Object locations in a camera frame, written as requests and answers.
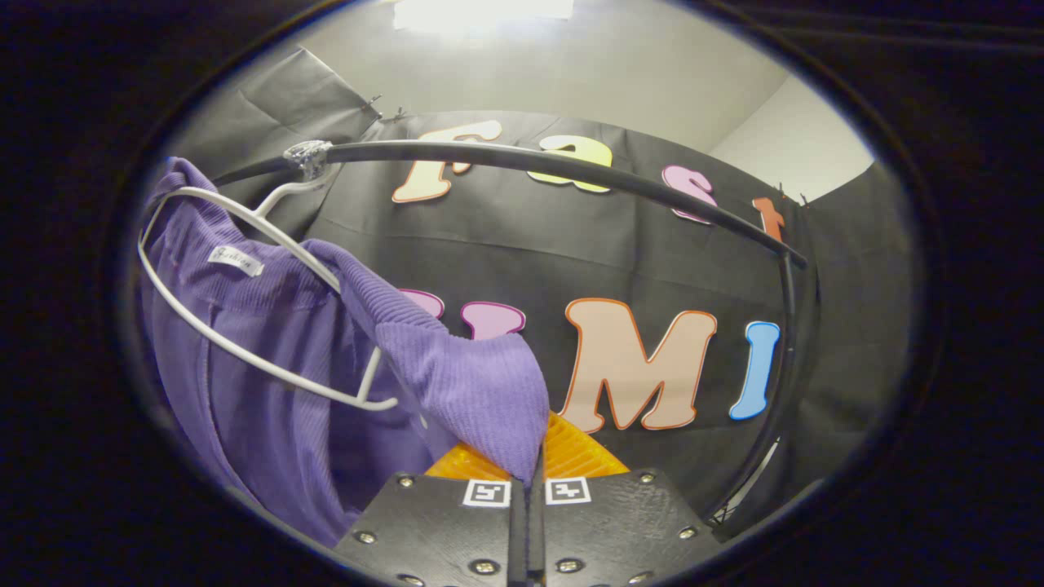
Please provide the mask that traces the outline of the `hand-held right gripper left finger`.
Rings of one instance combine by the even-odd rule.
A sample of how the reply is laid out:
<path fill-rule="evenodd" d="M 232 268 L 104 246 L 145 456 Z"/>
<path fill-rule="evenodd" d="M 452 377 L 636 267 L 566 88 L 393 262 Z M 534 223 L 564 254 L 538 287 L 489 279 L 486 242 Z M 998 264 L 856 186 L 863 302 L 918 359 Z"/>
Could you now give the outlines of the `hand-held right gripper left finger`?
<path fill-rule="evenodd" d="M 527 586 L 525 490 L 458 444 L 381 487 L 335 551 L 392 586 Z"/>

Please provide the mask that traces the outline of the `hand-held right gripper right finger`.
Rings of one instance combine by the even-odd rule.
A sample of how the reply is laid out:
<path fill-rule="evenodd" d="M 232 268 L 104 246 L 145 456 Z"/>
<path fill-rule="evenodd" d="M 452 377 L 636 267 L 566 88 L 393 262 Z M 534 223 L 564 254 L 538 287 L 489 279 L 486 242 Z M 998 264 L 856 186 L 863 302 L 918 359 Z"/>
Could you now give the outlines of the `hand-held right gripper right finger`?
<path fill-rule="evenodd" d="M 628 469 L 552 413 L 526 498 L 532 586 L 661 586 L 723 547 L 655 468 Z"/>

